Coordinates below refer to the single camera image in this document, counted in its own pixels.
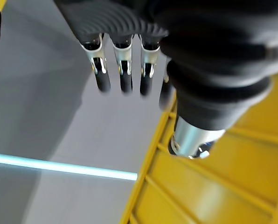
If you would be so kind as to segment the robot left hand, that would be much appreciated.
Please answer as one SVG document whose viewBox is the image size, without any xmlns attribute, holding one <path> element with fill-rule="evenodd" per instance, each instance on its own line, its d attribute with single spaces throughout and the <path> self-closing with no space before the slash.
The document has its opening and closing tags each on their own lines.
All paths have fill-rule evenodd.
<svg viewBox="0 0 278 224">
<path fill-rule="evenodd" d="M 159 53 L 167 56 L 159 104 L 175 88 L 177 117 L 168 150 L 205 158 L 213 144 L 271 90 L 278 73 L 278 0 L 57 0 L 110 90 L 103 37 L 112 40 L 124 93 L 132 91 L 132 40 L 141 41 L 140 93 L 151 91 Z"/>
</svg>

